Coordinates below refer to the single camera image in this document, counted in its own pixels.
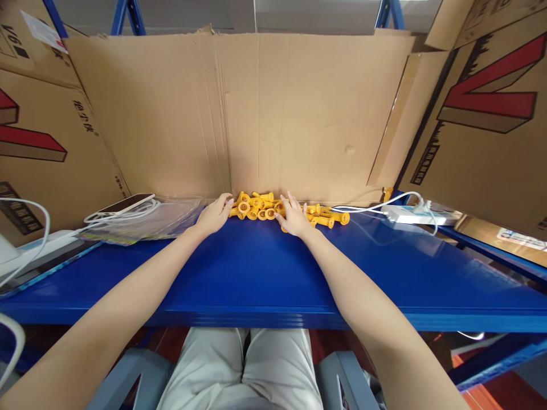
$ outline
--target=phone screen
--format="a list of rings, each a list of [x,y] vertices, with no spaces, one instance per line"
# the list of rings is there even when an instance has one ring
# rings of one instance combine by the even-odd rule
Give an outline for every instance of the phone screen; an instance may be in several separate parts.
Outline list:
[[[123,201],[119,201],[118,203],[115,203],[114,205],[110,205],[108,208],[102,209],[99,212],[120,212],[127,207],[130,207],[131,205],[135,205],[137,202],[142,201],[143,199],[148,198],[153,194],[137,194],[130,196],[129,198],[124,199]]]

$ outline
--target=wall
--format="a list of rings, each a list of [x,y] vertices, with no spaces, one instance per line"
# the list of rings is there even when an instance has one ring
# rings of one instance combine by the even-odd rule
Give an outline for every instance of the wall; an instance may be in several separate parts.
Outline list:
[[[441,0],[402,0],[408,30],[428,32]],[[63,20],[88,34],[109,34],[116,0],[56,0]],[[209,23],[221,32],[371,34],[379,0],[140,0],[147,33],[194,32]],[[128,22],[124,34],[131,34]]]

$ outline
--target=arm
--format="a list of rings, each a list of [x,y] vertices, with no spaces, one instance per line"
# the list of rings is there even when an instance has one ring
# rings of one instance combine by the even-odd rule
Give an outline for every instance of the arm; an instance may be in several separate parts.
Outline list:
[[[89,309],[0,400],[0,408],[84,409],[131,337],[156,311],[180,270],[234,203],[223,194],[195,226],[125,277]]]
[[[281,197],[281,226],[306,243],[321,267],[343,318],[366,347],[391,410],[468,409],[436,357],[402,312],[321,231],[296,199]]]

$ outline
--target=plastic bag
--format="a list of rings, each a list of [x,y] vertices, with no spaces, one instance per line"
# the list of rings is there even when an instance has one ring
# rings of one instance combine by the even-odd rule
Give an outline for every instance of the plastic bag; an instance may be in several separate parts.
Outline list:
[[[107,220],[82,232],[79,237],[123,246],[141,240],[172,239],[195,223],[205,205],[205,200],[200,196],[155,200],[160,205],[148,215],[129,220]],[[143,206],[146,204],[138,206],[135,211]]]

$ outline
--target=white cord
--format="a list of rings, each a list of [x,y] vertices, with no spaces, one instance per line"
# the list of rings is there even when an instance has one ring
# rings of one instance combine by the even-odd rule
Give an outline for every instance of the white cord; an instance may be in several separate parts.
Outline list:
[[[2,378],[0,378],[1,389],[2,387],[4,387],[4,384],[6,384],[7,378],[10,376],[11,372],[13,372],[17,361],[21,357],[23,347],[25,346],[25,331],[19,323],[15,322],[12,318],[4,315],[3,313],[0,313],[0,323],[6,326],[9,330],[11,330],[13,332],[13,336],[15,336],[15,350],[13,352],[13,356],[11,357],[10,362],[7,364],[6,370],[4,371]]]
[[[47,238],[48,238],[49,235],[50,235],[51,218],[50,218],[49,212],[47,212],[47,209],[45,209],[42,205],[40,205],[40,204],[37,203],[37,202],[29,201],[29,200],[27,200],[27,199],[19,199],[19,198],[0,198],[0,200],[29,203],[29,204],[31,204],[31,205],[34,205],[35,207],[40,208],[40,210],[44,213],[44,216],[46,217],[46,227],[44,228],[44,237],[42,238],[42,243],[41,243],[40,246],[38,247],[38,250],[37,250],[36,253],[27,261],[27,263],[21,265],[18,269],[14,270],[10,275],[8,275],[7,278],[5,278],[2,282],[0,282],[0,289],[1,289],[6,283],[8,283],[12,278],[14,278],[15,276],[17,276],[24,268],[26,268],[30,262],[32,262],[33,260],[35,260],[35,259],[38,257],[38,255],[44,250],[44,248],[46,247]]]
[[[484,332],[479,333],[477,336],[471,336],[471,335],[468,335],[467,333],[460,332],[459,330],[457,332],[460,335],[463,335],[463,336],[465,336],[466,338],[469,338],[469,339],[473,339],[473,340],[482,340],[482,339],[484,339]]]
[[[108,215],[108,216],[98,215],[97,212],[95,212],[94,214],[91,214],[90,216],[84,219],[84,223],[87,223],[89,225],[85,228],[82,228],[82,230],[97,227],[103,223],[106,223],[106,221],[109,221],[110,223],[115,223],[115,222],[124,222],[127,220],[142,218],[143,216],[150,215],[160,205],[161,205],[160,201],[156,199],[150,199],[147,202],[143,203],[142,205],[139,205],[134,212],[132,212],[131,210],[121,215]]]
[[[389,204],[393,201],[396,201],[397,199],[402,198],[403,196],[406,196],[406,195],[416,195],[418,197],[418,200],[419,200],[419,203],[416,206],[417,207],[424,207],[427,210],[427,212],[429,212],[429,214],[431,215],[431,219],[433,220],[433,225],[435,225],[435,229],[433,230],[433,233],[432,233],[432,235],[435,236],[437,234],[437,231],[439,230],[439,226],[437,225],[437,221],[435,220],[435,215],[433,215],[433,212],[431,211],[430,205],[429,204],[424,204],[422,196],[419,193],[414,192],[414,191],[409,191],[409,192],[405,192],[401,195],[397,195],[395,198],[391,198],[389,201],[386,201],[386,202],[381,203],[379,205],[374,205],[373,207],[370,207],[370,208],[358,208],[358,207],[351,207],[351,206],[346,206],[346,205],[339,205],[339,206],[332,207],[331,211],[347,212],[349,214],[355,214],[357,212],[376,212],[378,214],[383,214],[382,211],[375,211],[375,209],[380,208],[384,205],[387,205],[387,204]]]
[[[35,207],[38,207],[46,217],[46,226],[44,228],[44,237],[42,238],[42,243],[38,247],[38,250],[36,253],[27,261],[27,263],[21,265],[18,269],[14,270],[12,274],[8,275],[7,278],[5,278],[0,283],[0,288],[2,288],[6,283],[8,283],[13,277],[17,276],[24,268],[28,266],[30,262],[35,260],[38,255],[44,250],[44,247],[47,243],[47,238],[50,235],[50,229],[51,229],[51,218],[50,214],[47,212],[47,209],[45,209],[42,205],[40,205],[37,202],[30,201],[27,199],[19,199],[19,198],[0,198],[0,200],[4,201],[13,201],[13,202],[25,202],[28,204],[32,204]],[[15,368],[15,365],[17,364],[17,361],[19,360],[19,357],[21,357],[21,352],[23,351],[23,346],[25,345],[25,331],[23,328],[15,322],[10,317],[0,313],[0,323],[5,325],[8,329],[10,329],[14,336],[15,336],[15,350],[13,352],[13,356],[11,357],[10,362],[7,364],[6,371],[2,375],[2,378],[0,379],[0,389],[6,384],[7,378],[10,376],[11,372]]]

